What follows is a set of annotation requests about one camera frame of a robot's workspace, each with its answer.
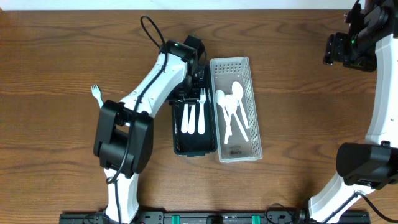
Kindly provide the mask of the white plastic spoon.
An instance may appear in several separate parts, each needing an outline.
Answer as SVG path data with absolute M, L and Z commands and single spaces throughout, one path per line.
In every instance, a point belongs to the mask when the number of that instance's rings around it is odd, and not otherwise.
M 244 90 L 243 90 L 243 87 L 240 84 L 240 82 L 238 82 L 238 81 L 234 81 L 233 82 L 233 84 L 232 84 L 232 92 L 233 92 L 233 95 L 238 100 L 245 128 L 248 129 L 249 128 L 249 123 L 248 123 L 248 119 L 247 119 L 246 112 L 245 112 L 245 109 L 244 109 L 244 106 L 243 106 L 243 102 L 242 102 L 242 98 L 244 96 Z
M 226 100 L 225 107 L 226 107 L 226 110 L 228 113 L 228 119 L 227 119 L 227 123 L 226 123 L 227 129 L 232 129 L 231 128 L 231 118 L 232 118 L 232 116 L 234 116 L 244 140 L 246 142 L 248 142 L 249 139 L 246 134 L 246 131 L 244 130 L 243 125 L 240 122 L 239 117 L 237 116 L 237 107 L 238 107 L 237 99 L 233 95 L 226 95 L 225 100 Z
M 231 130 L 231 117 L 228 116 L 226 119 L 226 132 L 224 136 L 224 144 L 228 144 L 229 137 L 231 136 L 232 130 Z
M 226 112 L 224 99 L 225 99 L 225 93 L 222 90 L 216 90 L 216 103 L 221 106 L 221 109 L 223 110 L 225 123 L 228 124 L 228 114 Z

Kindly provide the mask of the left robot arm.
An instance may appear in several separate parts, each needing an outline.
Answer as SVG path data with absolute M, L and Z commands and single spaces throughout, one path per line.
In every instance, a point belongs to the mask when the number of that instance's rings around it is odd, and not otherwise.
M 157 61 L 130 94 L 119 102 L 106 100 L 100 108 L 93 154 L 106 174 L 108 206 L 105 223 L 131 223 L 139 209 L 138 176 L 153 151 L 154 118 L 165 101 L 190 98 L 193 77 L 204 56 L 201 39 L 168 40 Z

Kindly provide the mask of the white fork thin handle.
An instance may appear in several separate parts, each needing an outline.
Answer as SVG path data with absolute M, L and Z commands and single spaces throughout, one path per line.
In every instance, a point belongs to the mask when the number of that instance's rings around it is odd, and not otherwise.
M 190 110 L 190 117 L 188 120 L 188 134 L 195 132 L 195 115 L 196 115 L 196 104 L 192 104 Z

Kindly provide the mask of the white fork thick handle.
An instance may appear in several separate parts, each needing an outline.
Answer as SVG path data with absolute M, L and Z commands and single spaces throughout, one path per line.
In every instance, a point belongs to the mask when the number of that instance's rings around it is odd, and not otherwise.
M 101 90 L 97 84 L 94 84 L 91 86 L 91 93 L 96 98 L 96 100 L 99 104 L 99 107 L 101 108 L 104 103 L 103 103 L 103 99 L 102 99 Z

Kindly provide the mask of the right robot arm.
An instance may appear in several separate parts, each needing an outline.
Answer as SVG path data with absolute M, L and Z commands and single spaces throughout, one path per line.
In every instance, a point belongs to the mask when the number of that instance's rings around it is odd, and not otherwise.
M 329 36 L 323 62 L 377 73 L 371 122 L 364 143 L 339 147 L 336 173 L 294 223 L 359 223 L 348 209 L 397 183 L 397 1 L 356 1 L 345 22 L 349 31 Z

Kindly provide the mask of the white fork straight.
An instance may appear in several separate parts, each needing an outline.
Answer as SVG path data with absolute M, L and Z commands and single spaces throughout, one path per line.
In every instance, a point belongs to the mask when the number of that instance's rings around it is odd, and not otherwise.
M 205 133 L 205 112 L 204 112 L 204 104 L 206 102 L 206 95 L 205 95 L 205 88 L 200 89 L 200 111 L 199 111 L 199 118 L 198 118 L 198 133 L 204 134 Z

